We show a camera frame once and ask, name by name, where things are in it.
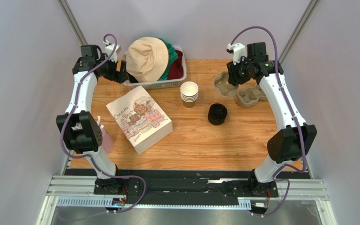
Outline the white paper bag orange handles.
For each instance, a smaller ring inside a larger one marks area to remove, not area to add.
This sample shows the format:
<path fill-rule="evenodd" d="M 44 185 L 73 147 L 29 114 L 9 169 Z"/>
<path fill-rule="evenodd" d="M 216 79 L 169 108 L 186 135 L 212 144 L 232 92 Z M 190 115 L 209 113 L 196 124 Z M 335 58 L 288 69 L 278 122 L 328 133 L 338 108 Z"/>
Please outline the white paper bag orange handles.
<path fill-rule="evenodd" d="M 108 103 L 106 108 L 139 155 L 173 131 L 172 120 L 142 86 Z"/>

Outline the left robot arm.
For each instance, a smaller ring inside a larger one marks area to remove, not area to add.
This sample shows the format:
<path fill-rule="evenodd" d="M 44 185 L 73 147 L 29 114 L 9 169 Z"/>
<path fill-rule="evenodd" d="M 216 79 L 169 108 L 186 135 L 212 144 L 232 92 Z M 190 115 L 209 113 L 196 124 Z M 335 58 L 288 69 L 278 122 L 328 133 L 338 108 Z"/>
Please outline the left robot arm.
<path fill-rule="evenodd" d="M 56 117 L 60 131 L 60 144 L 70 158 L 85 158 L 97 174 L 94 193 L 97 195 L 125 195 L 126 185 L 118 176 L 118 168 L 103 147 L 104 128 L 91 114 L 92 96 L 98 79 L 123 83 L 128 79 L 125 63 L 117 70 L 118 44 L 82 45 L 81 57 L 72 73 L 74 88 L 68 108 Z"/>

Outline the grey pulp cup carrier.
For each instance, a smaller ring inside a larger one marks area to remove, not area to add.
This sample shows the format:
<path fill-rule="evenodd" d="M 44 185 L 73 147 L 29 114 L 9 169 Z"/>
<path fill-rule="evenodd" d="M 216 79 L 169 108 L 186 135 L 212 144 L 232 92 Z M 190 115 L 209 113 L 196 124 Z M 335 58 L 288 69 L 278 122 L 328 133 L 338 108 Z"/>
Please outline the grey pulp cup carrier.
<path fill-rule="evenodd" d="M 213 78 L 213 88 L 222 97 L 229 98 L 236 94 L 239 87 L 229 83 L 229 73 L 227 71 L 220 72 Z"/>

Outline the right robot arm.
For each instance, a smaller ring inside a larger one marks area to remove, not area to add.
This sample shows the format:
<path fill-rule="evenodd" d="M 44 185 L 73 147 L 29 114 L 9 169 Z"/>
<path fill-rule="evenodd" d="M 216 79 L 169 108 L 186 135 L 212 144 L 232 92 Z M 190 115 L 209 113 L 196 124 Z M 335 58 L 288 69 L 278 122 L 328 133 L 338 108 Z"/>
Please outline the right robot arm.
<path fill-rule="evenodd" d="M 306 155 L 315 139 L 315 125 L 307 124 L 298 112 L 287 89 L 284 71 L 278 59 L 269 60 L 264 42 L 228 44 L 227 52 L 233 60 L 227 63 L 228 82 L 238 86 L 253 79 L 266 95 L 274 113 L 277 133 L 268 140 L 268 155 L 251 172 L 247 190 L 251 195 L 260 196 L 275 185 L 276 175 L 292 162 L 302 160 L 301 172 L 306 170 Z"/>

